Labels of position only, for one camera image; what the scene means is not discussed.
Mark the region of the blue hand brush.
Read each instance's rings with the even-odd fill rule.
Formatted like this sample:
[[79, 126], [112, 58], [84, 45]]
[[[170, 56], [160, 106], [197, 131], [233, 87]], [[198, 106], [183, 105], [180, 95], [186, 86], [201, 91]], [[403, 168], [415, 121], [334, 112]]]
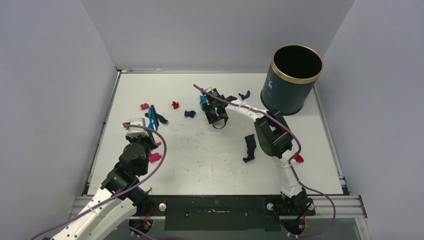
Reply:
[[156, 118], [156, 109], [155, 109], [154, 105], [151, 105], [148, 108], [147, 117], [148, 117], [148, 121], [149, 121], [148, 127], [150, 129], [157, 131], [158, 128], [159, 128], [159, 124], [158, 124], [158, 120]]

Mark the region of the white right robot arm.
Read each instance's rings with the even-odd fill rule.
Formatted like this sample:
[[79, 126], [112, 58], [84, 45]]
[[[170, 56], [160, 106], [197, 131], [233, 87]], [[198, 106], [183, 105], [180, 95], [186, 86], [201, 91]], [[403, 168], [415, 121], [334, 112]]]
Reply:
[[294, 169], [293, 164], [300, 155], [301, 147], [288, 159], [283, 155], [291, 152], [293, 144], [299, 140], [293, 135], [279, 110], [264, 110], [252, 107], [234, 96], [224, 97], [215, 88], [203, 89], [201, 92], [201, 109], [205, 112], [209, 124], [229, 119], [228, 112], [234, 111], [253, 121], [256, 139], [260, 149], [272, 158], [279, 177], [280, 193], [283, 198], [282, 207], [290, 215], [298, 211], [313, 211], [315, 206], [306, 193], [306, 187]]

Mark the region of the blue plastic dustpan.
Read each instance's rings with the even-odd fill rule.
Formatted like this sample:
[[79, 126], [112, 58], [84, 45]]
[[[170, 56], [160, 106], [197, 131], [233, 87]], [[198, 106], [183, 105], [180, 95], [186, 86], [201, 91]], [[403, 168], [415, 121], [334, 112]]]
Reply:
[[200, 104], [201, 105], [205, 105], [205, 104], [208, 103], [208, 100], [204, 95], [200, 95], [199, 97], [200, 97]]

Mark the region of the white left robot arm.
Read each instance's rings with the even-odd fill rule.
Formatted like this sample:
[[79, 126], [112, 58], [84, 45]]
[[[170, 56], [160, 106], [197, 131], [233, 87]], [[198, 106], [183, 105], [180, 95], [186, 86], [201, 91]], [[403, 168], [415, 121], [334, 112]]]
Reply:
[[120, 223], [133, 214], [144, 215], [149, 210], [149, 195], [138, 185], [139, 178], [148, 173], [151, 150], [158, 146], [152, 129], [126, 125], [129, 142], [118, 163], [107, 174], [80, 217], [65, 224], [54, 240], [102, 240]]

